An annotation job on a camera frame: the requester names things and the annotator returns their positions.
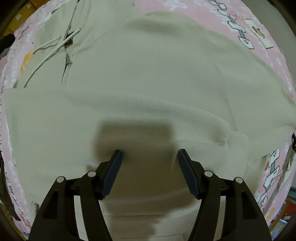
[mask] pink tablecloth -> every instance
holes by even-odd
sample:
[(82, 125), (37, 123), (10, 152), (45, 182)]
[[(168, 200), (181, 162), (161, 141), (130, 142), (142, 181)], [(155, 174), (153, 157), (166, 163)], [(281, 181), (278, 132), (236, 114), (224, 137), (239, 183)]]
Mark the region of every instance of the pink tablecloth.
[[(1, 63), (4, 65), (4, 61), (7, 60), (0, 76), (1, 86), (4, 88), (13, 87), (21, 75), (20, 69), (24, 62), (24, 57), (32, 50), (32, 42), (36, 31), (50, 17), (51, 12), (66, 1), (68, 0), (51, 0), (45, 6), (38, 9), (15, 32), (15, 43), (12, 45), (6, 59), (0, 61), (1, 67)], [(240, 0), (134, 0), (134, 2), (135, 7), (143, 13), (153, 11), (182, 13), (196, 20), (200, 25), (245, 45), (246, 48), (249, 48), (250, 51), (267, 63), (281, 77), (293, 98), (296, 99), (296, 92), (293, 88), (284, 56), (266, 28)], [(32, 220), (29, 219), (25, 195), (13, 160), (5, 112), (1, 113), (0, 134), (2, 140), (0, 148), (7, 172), (7, 183), (11, 190), (11, 198), (15, 204), (16, 212), (22, 219), (21, 222), (15, 222), (20, 230), (27, 235), (30, 231)], [(281, 208), (294, 176), (293, 158), (289, 160), (289, 164), (285, 163), (290, 143), (291, 140), (287, 140), (278, 150), (271, 153), (266, 163), (266, 169), (262, 170), (262, 182), (255, 194), (268, 223)]]

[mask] blue gripper pad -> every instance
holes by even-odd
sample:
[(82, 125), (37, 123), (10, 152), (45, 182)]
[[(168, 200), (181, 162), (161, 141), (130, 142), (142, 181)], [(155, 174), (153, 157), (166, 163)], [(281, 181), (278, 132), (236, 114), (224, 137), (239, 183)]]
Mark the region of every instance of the blue gripper pad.
[(188, 189), (190, 193), (197, 198), (200, 194), (199, 181), (190, 165), (189, 160), (186, 158), (182, 150), (179, 150), (178, 152), (178, 160)]
[(119, 151), (114, 157), (113, 161), (111, 161), (111, 164), (106, 165), (107, 170), (105, 170), (106, 173), (102, 180), (103, 185), (102, 185), (101, 195), (103, 196), (103, 198), (105, 198), (107, 195), (110, 194), (115, 178), (121, 167), (121, 163), (122, 163), (122, 152)]

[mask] drawstring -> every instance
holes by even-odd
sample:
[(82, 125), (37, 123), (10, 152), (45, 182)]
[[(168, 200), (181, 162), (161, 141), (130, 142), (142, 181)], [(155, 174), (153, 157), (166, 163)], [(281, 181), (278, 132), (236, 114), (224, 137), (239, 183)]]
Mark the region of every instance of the drawstring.
[[(32, 78), (32, 76), (36, 73), (36, 71), (47, 61), (49, 60), (53, 55), (55, 55), (59, 49), (65, 45), (66, 42), (68, 42), (71, 38), (73, 38), (76, 34), (78, 34), (80, 32), (80, 28), (75, 30), (69, 37), (67, 37), (63, 42), (61, 42), (48, 56), (46, 56), (37, 66), (36, 68), (33, 70), (33, 72), (30, 74), (27, 82), (25, 83), (25, 86), (24, 88), (27, 87), (27, 84), (29, 82), (29, 80)], [(46, 44), (49, 44), (49, 43), (52, 43), (54, 41), (56, 41), (58, 38), (55, 38), (54, 40), (51, 40), (43, 45), (41, 45), (40, 47), (38, 47), (34, 52), (36, 52), (37, 50), (39, 50), (42, 46), (46, 45)]]
[(55, 38), (55, 39), (53, 39), (53, 40), (51, 40), (51, 41), (48, 41), (47, 43), (45, 43), (45, 44), (43, 44), (43, 45), (41, 45), (41, 46), (39, 46), (37, 49), (35, 49), (35, 50), (33, 51), (33, 54), (35, 54), (39, 49), (42, 49), (44, 46), (46, 46), (46, 45), (48, 45), (48, 44), (51, 44), (51, 43), (54, 42), (54, 41), (60, 40), (61, 37), (62, 37), (62, 36), (59, 36), (59, 37), (57, 37), (57, 38)]

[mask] gray floor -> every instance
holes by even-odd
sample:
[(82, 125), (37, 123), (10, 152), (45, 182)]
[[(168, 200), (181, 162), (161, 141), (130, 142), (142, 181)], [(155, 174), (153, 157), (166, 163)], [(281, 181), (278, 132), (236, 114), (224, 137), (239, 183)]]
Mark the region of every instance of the gray floor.
[(286, 63), (296, 87), (296, 37), (291, 28), (267, 0), (242, 0), (266, 27), (281, 52), (286, 58)]

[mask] pink blanket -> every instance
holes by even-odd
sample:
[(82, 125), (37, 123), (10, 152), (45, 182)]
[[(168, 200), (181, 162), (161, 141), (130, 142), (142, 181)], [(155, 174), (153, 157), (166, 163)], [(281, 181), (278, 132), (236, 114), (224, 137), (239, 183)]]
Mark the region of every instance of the pink blanket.
[[(21, 66), (24, 67), (24, 57), (32, 50), (35, 33), (42, 26), (42, 23), (51, 16), (51, 12), (66, 1), (68, 0), (51, 0), (39, 8), (15, 32), (16, 41), (6, 58), (0, 61), (0, 73), (1, 66), (3, 68), (0, 85), (3, 88), (13, 87), (21, 75)], [(266, 28), (240, 0), (134, 0), (134, 2), (135, 7), (143, 13), (153, 11), (179, 12), (194, 19), (200, 25), (243, 44), (281, 77), (293, 98), (296, 99), (296, 92), (284, 56)], [(5, 110), (1, 112), (0, 135), (0, 148), (7, 172), (7, 184), (11, 191), (10, 194), (16, 212), (22, 219), (21, 222), (15, 221), (15, 223), (28, 236), (32, 220), (29, 218), (25, 195), (13, 160)], [(272, 221), (281, 208), (292, 183), (295, 172), (294, 155), (288, 162), (286, 160), (290, 144), (291, 140), (287, 140), (279, 149), (270, 154), (266, 169), (262, 170), (262, 181), (255, 194), (267, 223)]]

